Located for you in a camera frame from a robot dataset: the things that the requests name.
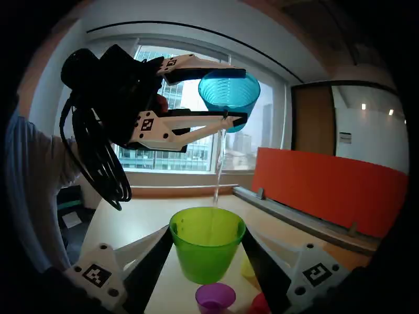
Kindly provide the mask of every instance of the city building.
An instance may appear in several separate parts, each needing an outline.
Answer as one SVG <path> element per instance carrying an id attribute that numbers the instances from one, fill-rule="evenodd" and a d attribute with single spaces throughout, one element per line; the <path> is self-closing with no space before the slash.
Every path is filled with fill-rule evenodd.
<path id="1" fill-rule="evenodd" d="M 272 116 L 273 104 L 264 105 L 262 119 L 262 143 L 260 145 L 261 147 L 271 146 Z"/>
<path id="2" fill-rule="evenodd" d="M 238 131 L 234 135 L 233 150 L 244 155 L 250 154 L 252 152 L 252 137 L 242 131 Z"/>

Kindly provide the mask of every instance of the black cable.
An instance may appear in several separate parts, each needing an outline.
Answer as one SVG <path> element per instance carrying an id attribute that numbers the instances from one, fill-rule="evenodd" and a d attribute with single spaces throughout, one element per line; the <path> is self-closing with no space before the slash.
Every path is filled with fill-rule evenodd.
<path id="1" fill-rule="evenodd" d="M 96 120 L 91 108 L 76 108 L 73 111 L 74 137 L 78 145 L 79 158 L 72 152 L 64 136 L 65 120 L 74 109 L 73 93 L 64 105 L 60 118 L 60 135 L 71 159 L 92 187 L 117 210 L 121 210 L 120 201 L 129 201 L 131 188 L 102 125 Z"/>

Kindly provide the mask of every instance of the water stream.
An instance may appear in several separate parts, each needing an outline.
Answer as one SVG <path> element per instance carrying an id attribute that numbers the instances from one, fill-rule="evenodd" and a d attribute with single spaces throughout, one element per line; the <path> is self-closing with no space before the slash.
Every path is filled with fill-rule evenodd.
<path id="1" fill-rule="evenodd" d="M 219 193 L 219 181 L 221 179 L 221 172 L 224 164 L 224 154 L 226 146 L 226 130 L 222 129 L 218 131 L 218 156 L 215 164 L 215 174 L 217 175 L 217 183 L 215 186 L 213 206 L 217 207 L 218 205 L 218 193 Z"/>

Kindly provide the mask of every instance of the white wall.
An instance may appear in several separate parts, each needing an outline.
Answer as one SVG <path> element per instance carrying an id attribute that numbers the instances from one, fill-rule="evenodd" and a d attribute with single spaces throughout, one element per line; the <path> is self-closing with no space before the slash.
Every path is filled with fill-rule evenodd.
<path id="1" fill-rule="evenodd" d="M 61 90 L 60 99 L 58 100 L 58 106 L 57 106 L 57 113 L 56 113 L 56 119 L 54 124 L 54 135 L 60 136 L 60 118 L 61 118 L 61 111 L 64 107 L 65 102 L 67 99 L 69 99 L 71 93 L 71 89 L 69 89 L 67 86 L 63 85 L 63 88 Z M 74 136 L 73 131 L 73 123 L 72 123 L 72 113 L 69 112 L 66 122 L 64 124 L 64 134 L 66 138 L 70 138 Z"/>
<path id="2" fill-rule="evenodd" d="M 358 80 L 379 83 L 396 89 L 393 78 L 387 70 L 369 64 L 337 65 L 332 80 Z"/>
<path id="3" fill-rule="evenodd" d="M 409 144 L 404 120 L 388 114 L 347 108 L 334 92 L 337 136 L 352 134 L 352 143 L 337 139 L 336 156 L 366 161 L 409 172 Z"/>
<path id="4" fill-rule="evenodd" d="M 326 70 L 294 35 L 276 21 L 236 0 L 100 0 L 85 12 L 85 30 L 135 20 L 175 21 L 218 31 L 278 60 L 304 81 L 329 79 Z M 132 24 L 87 34 L 89 39 L 121 34 L 174 35 L 215 44 L 272 69 L 291 84 L 298 81 L 262 55 L 224 37 L 180 26 Z"/>
<path id="5" fill-rule="evenodd" d="M 29 112 L 29 121 L 47 135 L 54 134 L 57 110 L 64 84 L 61 68 L 67 57 L 85 44 L 85 32 L 77 21 L 61 39 L 45 66 L 34 92 Z"/>

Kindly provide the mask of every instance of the ceiling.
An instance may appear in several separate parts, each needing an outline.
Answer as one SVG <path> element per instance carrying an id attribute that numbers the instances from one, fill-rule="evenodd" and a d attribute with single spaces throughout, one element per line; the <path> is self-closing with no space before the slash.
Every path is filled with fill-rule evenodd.
<path id="1" fill-rule="evenodd" d="M 365 86 L 339 86 L 338 90 L 348 108 L 361 109 L 361 104 L 366 104 L 366 110 L 385 114 L 393 109 L 394 117 L 404 119 L 402 104 L 394 94 Z"/>
<path id="2" fill-rule="evenodd" d="M 385 68 L 385 63 L 360 26 L 333 0 L 268 0 L 288 15 L 323 50 L 346 54 L 354 64 Z"/>

